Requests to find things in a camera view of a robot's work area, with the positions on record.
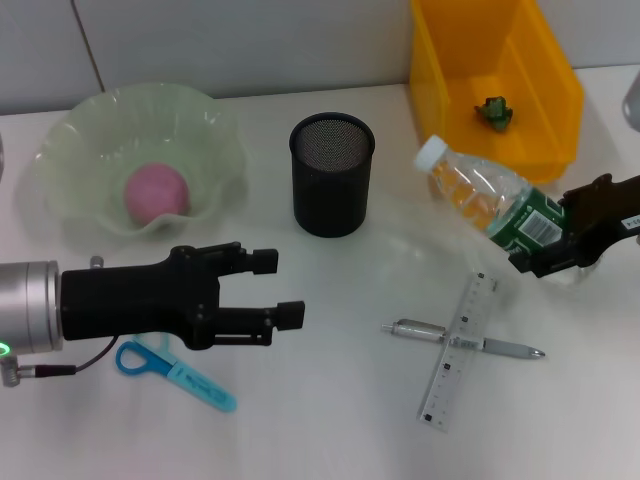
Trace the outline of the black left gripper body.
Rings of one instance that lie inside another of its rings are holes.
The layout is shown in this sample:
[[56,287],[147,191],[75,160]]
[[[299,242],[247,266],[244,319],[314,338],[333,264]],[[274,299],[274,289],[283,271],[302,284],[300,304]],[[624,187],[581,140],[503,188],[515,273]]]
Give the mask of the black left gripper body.
[[67,341],[166,332],[191,350],[215,343],[220,248],[175,247],[155,264],[69,270],[61,276]]

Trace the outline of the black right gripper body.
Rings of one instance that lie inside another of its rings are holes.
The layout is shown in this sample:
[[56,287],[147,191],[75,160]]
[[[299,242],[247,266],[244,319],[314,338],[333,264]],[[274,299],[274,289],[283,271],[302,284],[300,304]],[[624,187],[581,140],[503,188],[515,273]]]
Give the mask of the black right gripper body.
[[615,243],[639,235],[639,177],[614,182],[610,173],[563,194],[570,257],[590,266]]

